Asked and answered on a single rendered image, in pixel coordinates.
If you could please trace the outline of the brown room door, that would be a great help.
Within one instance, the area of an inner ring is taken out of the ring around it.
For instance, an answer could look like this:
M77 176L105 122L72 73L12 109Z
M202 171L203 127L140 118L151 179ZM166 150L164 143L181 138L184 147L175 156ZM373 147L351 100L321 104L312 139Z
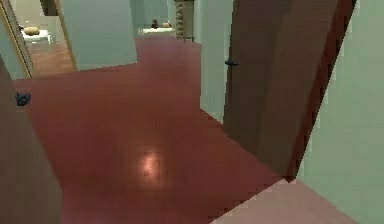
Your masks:
M0 224L62 224L62 190L0 57Z
M357 0L234 0L224 130L296 178Z

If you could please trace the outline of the tan framed room door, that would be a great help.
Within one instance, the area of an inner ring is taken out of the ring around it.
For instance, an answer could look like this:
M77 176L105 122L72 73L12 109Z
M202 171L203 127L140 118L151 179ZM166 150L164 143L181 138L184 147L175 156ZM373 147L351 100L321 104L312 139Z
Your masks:
M16 55L23 66L23 76L31 78L33 72L33 62L22 35L19 23L10 0L0 0L0 10L4 17L4 22L8 28L13 46L16 49Z

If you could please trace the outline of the brown woven tall shelf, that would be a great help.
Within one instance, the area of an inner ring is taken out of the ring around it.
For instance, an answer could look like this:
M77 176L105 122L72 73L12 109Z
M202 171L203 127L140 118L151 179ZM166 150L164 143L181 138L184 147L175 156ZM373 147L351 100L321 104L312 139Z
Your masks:
M176 37L194 41L194 0L174 0L176 8Z

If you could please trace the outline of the white low table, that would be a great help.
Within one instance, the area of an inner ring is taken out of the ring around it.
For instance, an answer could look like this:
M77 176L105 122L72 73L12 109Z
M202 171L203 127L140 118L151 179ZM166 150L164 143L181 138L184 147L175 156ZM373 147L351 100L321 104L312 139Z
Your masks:
M156 37L156 36L175 36L176 30L173 28L142 28L138 30L139 37Z

